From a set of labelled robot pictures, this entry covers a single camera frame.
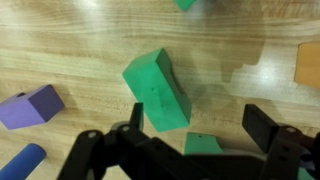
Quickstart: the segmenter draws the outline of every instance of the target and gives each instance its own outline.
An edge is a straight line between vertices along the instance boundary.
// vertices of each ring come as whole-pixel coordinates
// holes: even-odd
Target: wood grain
[[[146,121],[149,136],[182,152],[186,132],[206,133],[223,148],[259,153],[241,127],[246,103],[306,134],[320,130],[320,91],[293,81],[298,45],[320,40],[316,0],[199,0],[187,12],[171,0],[0,3],[0,101],[52,84],[66,104],[45,125],[0,125],[0,167],[27,143],[46,149],[29,179],[55,179],[81,131],[127,120],[135,98],[121,73],[161,47],[192,101],[192,119],[161,134]],[[119,169],[108,177],[128,179]]]

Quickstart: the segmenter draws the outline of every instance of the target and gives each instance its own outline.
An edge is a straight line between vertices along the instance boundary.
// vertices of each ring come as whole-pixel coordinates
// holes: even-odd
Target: green foam block
[[[196,0],[174,0],[181,10],[187,10]]]
[[[171,74],[171,62],[163,49],[138,57],[123,77],[158,132],[189,125],[191,103]]]
[[[216,154],[222,153],[217,138],[215,136],[187,133],[184,154]]]

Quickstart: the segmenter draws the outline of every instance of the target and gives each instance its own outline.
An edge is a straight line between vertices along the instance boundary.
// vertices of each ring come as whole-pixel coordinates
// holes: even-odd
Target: green block
[[[196,0],[174,0],[181,10],[187,10]]]
[[[298,180],[314,180],[312,176],[304,169],[299,169]]]
[[[158,132],[189,125],[191,103],[171,74],[171,62],[159,49],[130,63],[123,77]]]
[[[184,154],[216,154],[223,153],[215,136],[187,133],[187,139],[184,147]]]

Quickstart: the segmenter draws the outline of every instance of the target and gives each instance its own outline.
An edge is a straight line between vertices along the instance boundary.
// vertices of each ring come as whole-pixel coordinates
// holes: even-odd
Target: purple foam block
[[[51,85],[29,94],[20,93],[0,104],[0,121],[8,129],[17,129],[48,122],[64,107]]]

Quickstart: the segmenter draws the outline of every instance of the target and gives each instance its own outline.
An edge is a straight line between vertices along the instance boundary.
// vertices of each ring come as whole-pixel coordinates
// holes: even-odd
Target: orange block
[[[300,44],[294,81],[320,89],[320,42]]]

